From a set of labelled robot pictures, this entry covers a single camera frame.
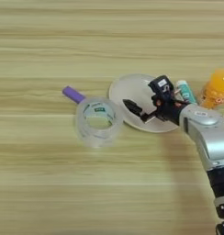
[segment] wood grain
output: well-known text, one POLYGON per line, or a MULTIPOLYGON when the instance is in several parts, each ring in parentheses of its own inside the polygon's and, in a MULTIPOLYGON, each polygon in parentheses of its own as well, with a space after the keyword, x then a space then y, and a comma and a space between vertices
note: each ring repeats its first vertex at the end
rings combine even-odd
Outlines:
POLYGON ((119 76, 147 73, 198 94, 218 67, 224 1, 0 0, 0 235, 215 234, 181 130, 124 125, 113 147, 87 149, 62 88, 106 96, 119 76))

